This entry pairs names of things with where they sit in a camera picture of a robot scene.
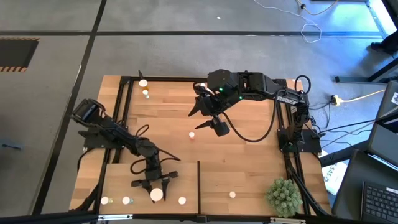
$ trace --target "cable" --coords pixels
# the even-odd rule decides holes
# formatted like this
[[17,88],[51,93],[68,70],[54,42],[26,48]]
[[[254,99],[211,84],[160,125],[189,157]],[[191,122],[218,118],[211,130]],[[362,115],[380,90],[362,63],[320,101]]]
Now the cable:
[[319,109],[322,109],[322,108],[328,106],[328,104],[330,104],[330,102],[329,102],[329,103],[325,103],[323,106],[321,106],[321,107],[319,107],[319,108],[309,108],[309,109],[310,109],[310,110],[319,110]]
[[304,125],[305,125],[309,130],[311,130],[312,133],[314,133],[316,136],[318,136],[319,138],[321,138],[321,137],[319,136],[319,134],[316,133],[312,128],[308,127],[308,125],[307,125],[306,123],[304,123]]
[[347,124],[347,125],[344,125],[344,126],[339,126],[339,127],[337,127],[337,128],[332,128],[332,129],[329,129],[329,130],[324,130],[324,131],[321,131],[320,133],[325,133],[325,132],[327,132],[327,131],[332,131],[332,130],[339,129],[339,128],[345,128],[345,127],[354,126],[354,125],[357,125],[357,124],[368,123],[368,122],[373,122],[373,121],[374,121],[374,120],[369,120],[369,121],[362,121],[362,122],[358,122],[358,123],[354,123],[354,124]]
[[279,93],[285,91],[285,90],[278,90],[278,92],[276,92],[275,98],[274,98],[274,109],[272,110],[272,118],[271,118],[271,123],[269,124],[269,128],[267,130],[267,132],[265,133],[265,135],[263,135],[261,138],[257,139],[257,140],[250,140],[247,139],[245,137],[243,137],[238,130],[236,130],[235,126],[232,124],[231,120],[229,119],[228,115],[224,112],[221,112],[221,114],[223,114],[226,118],[226,120],[228,121],[229,125],[231,125],[231,128],[234,130],[234,132],[243,140],[247,141],[247,142],[259,142],[262,141],[263,139],[265,139],[268,134],[270,133],[272,126],[274,125],[274,118],[275,118],[275,111],[276,111],[276,104],[277,104],[277,98],[279,96]]
[[320,132],[321,132],[321,128],[319,128],[319,126],[318,126],[318,125],[316,125],[316,124],[313,124],[312,126],[314,126],[314,127],[317,127],[317,128],[318,128],[318,130],[319,130],[319,132],[318,132],[318,133],[320,133]]
[[87,149],[87,150],[79,157],[79,160],[77,160],[77,172],[79,172],[79,169],[80,169],[80,162],[81,162],[81,159],[82,159],[88,152],[90,152],[92,149],[93,149],[93,148]]
[[326,130],[328,129],[328,127],[329,127],[329,122],[330,122],[330,115],[331,115],[331,112],[330,112],[330,103],[329,103],[329,115],[328,115],[328,121],[326,122]]
[[137,130],[136,136],[137,136],[137,137],[142,136],[146,131],[148,131],[148,129],[149,129],[149,125],[148,125],[148,124],[145,124],[144,126],[142,126],[141,128],[139,128],[139,129]]
[[328,142],[330,142],[329,144],[327,144],[327,146],[330,145],[331,143],[349,144],[350,147],[353,147],[354,149],[358,149],[357,147],[354,147],[352,144],[350,144],[350,143],[348,143],[348,142],[336,142],[335,140],[332,141],[332,140],[326,140],[326,139],[321,139],[321,140],[319,140],[319,141],[328,141]]
[[181,161],[181,159],[178,158],[177,156],[175,156],[175,155],[173,155],[173,154],[171,154],[171,153],[169,153],[169,152],[167,152],[167,151],[165,151],[165,150],[163,150],[163,149],[159,149],[159,148],[157,148],[157,149],[158,149],[160,152],[163,152],[164,154],[167,154],[167,155],[173,157],[176,161]]
[[371,125],[371,124],[373,124],[373,122],[372,122],[372,123],[369,123],[369,124],[367,124],[367,125],[365,125],[365,126],[362,126],[362,127],[358,128],[358,129],[355,129],[354,131],[352,131],[352,132],[350,132],[350,133],[344,134],[344,135],[342,135],[342,136],[336,138],[336,139],[333,140],[331,143],[327,144],[326,146],[323,146],[322,149],[323,149],[324,147],[327,147],[328,145],[332,144],[333,142],[336,142],[337,140],[339,140],[339,139],[341,139],[341,138],[343,138],[343,137],[345,137],[345,136],[347,136],[347,135],[349,135],[349,134],[351,134],[351,133],[354,133],[354,132],[356,132],[356,131],[359,131],[360,129],[363,129],[363,128],[365,128],[365,127]]
[[299,80],[301,77],[305,78],[305,79],[308,81],[308,89],[307,89],[307,91],[304,92],[304,94],[303,94],[304,96],[306,96],[306,95],[308,95],[308,94],[310,93],[310,90],[311,90],[311,80],[310,80],[310,78],[307,77],[306,75],[299,75],[299,76],[296,78],[296,80],[294,80],[294,90],[297,91],[297,82],[298,82],[298,80]]
[[358,133],[349,133],[348,131],[329,131],[329,132],[331,132],[331,133],[348,133],[348,134],[352,134],[352,135],[359,135],[359,134],[361,134],[363,132],[366,132],[366,131],[372,131],[372,130],[363,130],[363,131],[360,131]]
[[330,8],[332,8],[339,0],[336,0],[333,4],[331,4],[331,5],[330,5],[329,7],[327,7],[325,10],[323,10],[322,12],[318,12],[318,13],[312,13],[312,12],[310,12],[310,11],[307,9],[307,7],[305,6],[305,4],[303,4],[300,0],[296,0],[296,1],[300,4],[300,7],[301,7],[302,9],[304,9],[308,14],[313,15],[313,16],[317,16],[317,15],[320,15],[320,14],[326,12],[326,11],[329,10]]
[[[279,9],[279,8],[277,8],[277,7],[266,7],[266,6],[263,6],[261,3],[257,2],[257,0],[253,0],[253,1],[254,1],[255,3],[257,3],[258,5],[260,5],[261,7],[263,7],[264,9],[276,9],[276,10],[278,10],[278,11],[280,11],[280,12],[286,12],[286,13],[289,13],[289,14],[291,14],[291,15],[301,17],[301,18],[304,19],[306,22],[310,22],[310,23],[304,24],[303,29],[301,29],[301,35],[303,36],[304,40],[305,40],[307,43],[310,43],[310,44],[311,44],[311,43],[318,42],[319,40],[321,40],[321,38],[322,38],[322,30],[321,30],[321,28],[318,27],[318,24],[316,24],[314,21],[312,21],[312,20],[310,20],[310,19],[307,19],[307,18],[305,18],[305,17],[303,17],[303,16],[301,16],[301,15],[298,15],[298,14],[296,14],[296,13],[289,12],[289,11],[285,11],[285,10],[281,10],[281,9]],[[315,26],[315,27],[319,30],[319,39],[313,40],[313,41],[308,41],[307,38],[305,37],[304,33],[303,33],[303,31],[304,31],[304,29],[305,29],[306,26]]]
[[342,103],[350,103],[350,102],[354,102],[354,101],[356,101],[356,100],[361,100],[361,99],[363,99],[363,98],[366,98],[366,97],[368,97],[368,96],[371,96],[371,95],[375,95],[375,94],[381,93],[381,92],[383,92],[383,91],[385,91],[385,90],[379,90],[379,91],[375,91],[374,93],[371,93],[371,94],[368,94],[368,95],[365,95],[365,96],[361,96],[361,97],[357,97],[357,98],[354,98],[354,99],[351,99],[351,100],[341,100],[340,102],[342,102]]
[[144,168],[143,170],[139,171],[139,172],[135,172],[135,171],[132,169],[132,167],[133,167],[135,164],[137,164],[137,163],[139,163],[139,162],[142,162],[142,161],[144,161],[144,160],[145,160],[145,159],[139,159],[139,160],[137,160],[137,161],[134,161],[134,162],[131,164],[131,166],[130,166],[130,172],[131,172],[132,174],[135,174],[135,175],[143,173],[143,172],[145,171],[145,168]]

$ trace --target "green plant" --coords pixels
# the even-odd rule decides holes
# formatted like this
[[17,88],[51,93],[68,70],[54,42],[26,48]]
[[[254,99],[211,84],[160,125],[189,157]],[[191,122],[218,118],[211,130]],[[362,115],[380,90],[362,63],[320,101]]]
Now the green plant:
[[282,177],[275,180],[264,198],[278,216],[284,218],[295,215],[303,204],[299,188],[291,180],[284,180]]

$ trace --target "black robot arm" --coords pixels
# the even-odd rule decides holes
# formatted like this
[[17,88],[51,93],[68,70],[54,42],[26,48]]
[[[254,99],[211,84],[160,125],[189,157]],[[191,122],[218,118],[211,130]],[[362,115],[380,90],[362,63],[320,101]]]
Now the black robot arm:
[[[100,136],[113,146],[118,146],[118,148],[126,147],[135,156],[143,156],[144,159],[139,159],[131,164],[130,171],[133,174],[144,172],[145,180],[135,180],[131,182],[131,186],[141,186],[150,193],[152,190],[150,183],[161,179],[164,200],[166,200],[167,184],[170,182],[170,178],[178,177],[178,172],[174,171],[169,174],[162,173],[162,161],[159,159],[159,152],[164,152],[171,157],[163,161],[169,159],[180,161],[180,159],[167,151],[159,149],[148,138],[141,137],[141,135],[148,130],[149,125],[144,125],[138,129],[136,135],[132,135],[127,131],[127,128],[115,123],[110,116],[106,115],[105,107],[101,103],[92,99],[84,99],[76,107],[72,113],[72,120],[89,128],[89,131],[79,132],[83,137],[90,138],[90,136],[94,136],[94,138],[97,138]],[[134,171],[133,166],[142,161],[146,162],[146,168],[139,172]]]
[[195,106],[189,116],[200,111],[203,116],[211,116],[213,119],[207,121],[197,128],[209,126],[213,128],[218,136],[229,133],[229,127],[218,117],[219,114],[226,116],[231,127],[225,110],[235,105],[241,100],[274,100],[281,101],[292,106],[292,124],[286,129],[288,142],[294,144],[300,150],[303,147],[302,128],[309,121],[309,103],[306,93],[303,91],[292,90],[286,86],[274,83],[271,78],[263,73],[256,72],[230,72],[227,70],[217,70],[209,73],[207,78],[207,88],[198,83],[194,83],[193,89],[198,96],[195,98]]

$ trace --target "wooden tabletop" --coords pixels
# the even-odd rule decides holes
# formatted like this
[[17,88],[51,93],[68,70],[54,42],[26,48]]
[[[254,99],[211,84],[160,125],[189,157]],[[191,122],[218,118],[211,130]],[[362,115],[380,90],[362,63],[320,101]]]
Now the wooden tabletop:
[[[107,114],[113,113],[119,81],[120,76],[103,78],[98,101],[105,105]],[[294,87],[292,80],[287,80],[287,84],[289,88]],[[149,82],[148,87],[150,97],[146,99],[138,82],[134,82],[127,119],[129,131],[135,134],[138,128],[148,124],[150,128],[144,136],[182,160],[163,162],[164,173],[176,170],[180,176],[170,181],[167,200],[153,204],[143,188],[131,187],[131,181],[143,178],[143,174],[133,175],[129,170],[131,163],[141,157],[123,150],[120,163],[107,166],[103,196],[111,198],[113,203],[100,206],[100,213],[198,213],[197,161],[200,161],[202,214],[275,215],[264,200],[264,194],[275,179],[286,178],[284,158],[277,141],[277,116],[272,131],[259,143],[243,141],[232,129],[229,134],[218,137],[210,128],[194,130],[209,117],[200,113],[188,117],[196,96],[191,82]],[[273,104],[271,100],[244,100],[226,113],[244,137],[257,139],[269,127]],[[282,112],[287,120],[284,106]],[[190,131],[195,132],[194,140],[188,137]],[[330,213],[319,161],[312,154],[300,155],[307,188]],[[98,183],[103,156],[104,149],[94,149],[82,159],[70,208],[79,206]],[[134,170],[140,170],[139,166],[143,165],[134,166]],[[152,185],[160,187],[160,182]],[[236,198],[229,197],[231,191],[236,192]],[[125,196],[134,203],[123,205],[121,199]],[[179,197],[187,199],[185,205],[178,204]]]

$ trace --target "white ball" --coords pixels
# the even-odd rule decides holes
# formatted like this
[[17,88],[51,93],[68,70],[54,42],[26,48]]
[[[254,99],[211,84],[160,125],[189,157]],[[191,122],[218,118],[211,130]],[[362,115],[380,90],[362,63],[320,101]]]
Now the white ball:
[[180,197],[180,198],[178,199],[178,203],[179,203],[180,205],[185,205],[185,202],[187,202],[187,199],[186,199],[185,197]]
[[108,197],[102,197],[101,198],[101,204],[106,205],[109,203],[109,198]]
[[163,191],[159,188],[155,188],[150,192],[150,199],[154,202],[158,202],[163,198]]
[[236,197],[236,193],[235,193],[235,192],[230,192],[230,193],[229,193],[229,196],[230,196],[231,198],[235,198],[235,197]]
[[122,199],[123,205],[128,205],[128,204],[130,204],[130,202],[131,202],[131,200],[129,197],[123,197],[123,199]]
[[141,87],[145,87],[148,85],[148,81],[147,80],[139,80],[138,85]]

